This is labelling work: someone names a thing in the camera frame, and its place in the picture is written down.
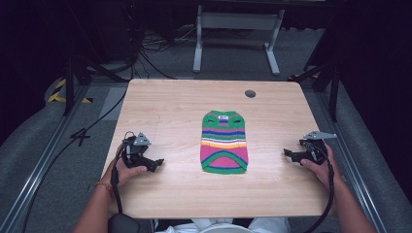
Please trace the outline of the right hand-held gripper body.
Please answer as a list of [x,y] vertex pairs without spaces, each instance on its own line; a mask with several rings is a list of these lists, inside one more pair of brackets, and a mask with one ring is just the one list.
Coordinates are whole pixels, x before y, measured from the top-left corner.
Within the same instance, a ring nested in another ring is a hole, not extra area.
[[321,131],[312,131],[303,136],[299,143],[305,148],[305,151],[291,152],[292,162],[300,163],[302,159],[308,159],[318,165],[322,165],[327,159],[327,149],[325,139],[336,139],[334,133]]

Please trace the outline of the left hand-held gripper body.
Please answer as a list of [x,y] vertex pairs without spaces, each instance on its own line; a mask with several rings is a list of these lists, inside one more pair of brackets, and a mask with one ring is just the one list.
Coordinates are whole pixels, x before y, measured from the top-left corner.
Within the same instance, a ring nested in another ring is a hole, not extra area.
[[125,135],[122,143],[124,144],[124,149],[121,157],[127,168],[138,166],[145,166],[146,168],[155,167],[155,162],[144,156],[145,151],[151,144],[144,133],[139,132],[135,135],[131,132],[130,136]]

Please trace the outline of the person's right hand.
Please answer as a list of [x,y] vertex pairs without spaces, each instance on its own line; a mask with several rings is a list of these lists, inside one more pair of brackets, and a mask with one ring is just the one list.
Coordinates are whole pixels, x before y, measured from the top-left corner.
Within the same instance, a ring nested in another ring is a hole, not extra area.
[[[338,187],[338,185],[342,183],[343,180],[341,178],[339,168],[334,159],[333,150],[328,144],[325,144],[325,147],[326,147],[330,165],[332,166],[332,169],[334,172],[333,184],[334,184],[334,187]],[[303,167],[309,169],[314,174],[314,176],[326,187],[326,189],[329,189],[329,170],[328,170],[327,162],[324,162],[322,165],[318,165],[308,159],[302,159],[300,161],[300,164]]]

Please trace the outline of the person's left hand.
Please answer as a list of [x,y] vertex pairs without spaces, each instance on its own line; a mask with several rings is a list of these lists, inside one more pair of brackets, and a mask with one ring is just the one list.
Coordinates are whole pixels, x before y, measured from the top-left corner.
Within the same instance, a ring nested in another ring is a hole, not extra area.
[[125,183],[127,183],[130,179],[135,178],[147,172],[147,168],[145,166],[127,168],[122,160],[119,160],[118,162],[115,162],[115,160],[112,160],[105,174],[100,179],[102,183],[106,183],[106,184],[111,183],[112,170],[114,166],[116,166],[118,170],[118,177],[119,177],[118,186],[122,186]]

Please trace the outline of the striped knitted pet sweater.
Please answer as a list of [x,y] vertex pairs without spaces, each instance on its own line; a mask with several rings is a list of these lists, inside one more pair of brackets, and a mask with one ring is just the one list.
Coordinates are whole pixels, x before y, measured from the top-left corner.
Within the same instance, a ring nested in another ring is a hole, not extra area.
[[202,119],[200,164],[203,171],[244,174],[249,165],[245,120],[236,112],[211,111]]

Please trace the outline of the black tripod stand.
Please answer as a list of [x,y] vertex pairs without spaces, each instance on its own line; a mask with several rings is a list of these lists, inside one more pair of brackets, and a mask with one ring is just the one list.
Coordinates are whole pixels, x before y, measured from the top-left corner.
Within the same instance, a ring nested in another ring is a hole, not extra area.
[[61,30],[62,41],[67,53],[67,63],[65,67],[66,80],[66,102],[64,116],[67,117],[75,108],[75,104],[82,99],[75,99],[74,79],[77,79],[80,86],[89,86],[92,81],[88,67],[91,67],[98,74],[109,78],[115,83],[128,83],[128,80],[116,75],[111,70],[104,68],[102,65],[92,62],[81,53],[78,53],[78,48],[73,39],[73,35],[69,29]]
[[326,25],[323,35],[306,62],[304,72],[288,78],[289,82],[301,83],[317,76],[312,83],[312,89],[315,92],[324,92],[330,86],[327,109],[334,122],[337,121],[336,108],[340,78],[338,44],[339,30],[336,28],[336,20],[332,19]]

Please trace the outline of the person's white clothing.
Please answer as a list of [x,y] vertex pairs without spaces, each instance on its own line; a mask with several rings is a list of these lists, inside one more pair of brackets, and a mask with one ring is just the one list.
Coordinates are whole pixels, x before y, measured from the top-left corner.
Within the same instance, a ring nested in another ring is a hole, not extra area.
[[286,217],[192,218],[158,225],[155,233],[291,233]]

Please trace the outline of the yellow black floor tape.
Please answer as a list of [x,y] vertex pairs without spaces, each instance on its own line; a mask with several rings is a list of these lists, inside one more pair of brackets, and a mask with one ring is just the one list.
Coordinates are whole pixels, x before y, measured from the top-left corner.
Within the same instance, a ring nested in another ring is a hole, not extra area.
[[66,85],[66,80],[64,78],[60,79],[58,83],[56,84],[54,90],[52,91],[48,101],[65,103],[66,98],[60,95],[60,92],[65,87],[65,85]]

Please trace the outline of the aluminium floor rail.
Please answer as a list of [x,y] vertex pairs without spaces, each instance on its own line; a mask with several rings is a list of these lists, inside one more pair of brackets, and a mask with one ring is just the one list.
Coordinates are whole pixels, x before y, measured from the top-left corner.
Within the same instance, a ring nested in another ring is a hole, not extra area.
[[328,111],[328,102],[323,94],[318,93],[316,95],[317,100],[323,111],[323,115],[326,118],[327,125],[331,128],[333,133],[337,134],[337,149],[342,153],[341,161],[343,163],[344,170],[347,173],[347,178],[353,187],[354,192],[362,209],[365,211],[366,216],[372,222],[378,233],[388,233],[387,228],[380,217],[374,201],[371,198],[369,189],[367,188],[364,179],[361,176],[361,172],[358,169],[356,162],[348,148],[345,139],[342,136],[341,130],[336,122],[331,119]]
[[20,222],[22,216],[26,213],[26,210],[30,206],[30,203],[35,196],[36,191],[39,188],[40,183],[44,179],[48,167],[52,165],[54,160],[54,154],[57,150],[59,143],[65,133],[70,120],[72,119],[74,113],[81,105],[83,98],[88,92],[88,86],[81,85],[78,90],[75,91],[75,97],[72,101],[72,107],[69,110],[67,116],[63,116],[58,125],[56,126],[50,140],[48,141],[44,151],[42,152],[39,160],[34,166],[31,173],[28,175],[24,182],[20,193],[17,196],[12,208],[9,210],[8,214],[4,218],[2,224],[0,225],[0,233],[13,233]]

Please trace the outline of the white metal table frame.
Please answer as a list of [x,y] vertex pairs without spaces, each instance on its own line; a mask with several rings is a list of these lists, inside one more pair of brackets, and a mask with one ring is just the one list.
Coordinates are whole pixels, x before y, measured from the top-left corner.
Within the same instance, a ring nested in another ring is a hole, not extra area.
[[280,69],[275,57],[274,46],[283,22],[285,11],[280,10],[274,15],[240,14],[240,13],[214,13],[205,12],[203,7],[197,7],[196,16],[196,46],[192,71],[199,73],[202,62],[202,30],[203,29],[244,29],[270,31],[271,39],[264,44],[264,50],[274,76],[280,74]]

